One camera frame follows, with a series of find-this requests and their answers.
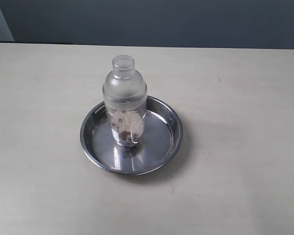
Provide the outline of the round stainless steel plate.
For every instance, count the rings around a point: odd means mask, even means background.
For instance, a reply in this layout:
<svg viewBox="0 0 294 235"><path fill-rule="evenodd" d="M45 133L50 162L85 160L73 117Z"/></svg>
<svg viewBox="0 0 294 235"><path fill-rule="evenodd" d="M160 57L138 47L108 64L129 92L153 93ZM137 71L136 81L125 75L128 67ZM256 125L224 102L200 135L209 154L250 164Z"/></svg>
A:
<svg viewBox="0 0 294 235"><path fill-rule="evenodd" d="M179 151L183 126L174 109L147 97L142 142L133 147L116 144L108 124L104 102L96 105L80 128L80 143L88 159L99 168L118 175L143 175L167 164Z"/></svg>

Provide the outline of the clear plastic shaker bottle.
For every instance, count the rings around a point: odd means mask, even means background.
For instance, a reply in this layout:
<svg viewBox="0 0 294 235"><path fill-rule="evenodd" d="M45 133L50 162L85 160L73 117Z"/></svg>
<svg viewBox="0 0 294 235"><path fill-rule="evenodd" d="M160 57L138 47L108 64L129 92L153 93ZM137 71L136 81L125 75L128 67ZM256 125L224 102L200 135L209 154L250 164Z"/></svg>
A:
<svg viewBox="0 0 294 235"><path fill-rule="evenodd" d="M107 118L116 143L137 145L145 130L147 85L129 55L112 60L112 71L102 87Z"/></svg>

